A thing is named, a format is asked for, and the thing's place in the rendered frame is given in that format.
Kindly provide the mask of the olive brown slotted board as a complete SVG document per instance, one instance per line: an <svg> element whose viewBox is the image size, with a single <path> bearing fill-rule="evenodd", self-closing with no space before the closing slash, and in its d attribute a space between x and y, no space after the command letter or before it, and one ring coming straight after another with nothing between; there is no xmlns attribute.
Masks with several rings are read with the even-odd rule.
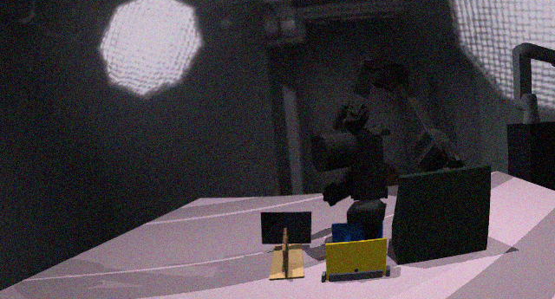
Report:
<svg viewBox="0 0 555 299"><path fill-rule="evenodd" d="M386 276L387 237L325 244L326 280L329 274L381 270Z"/></svg>

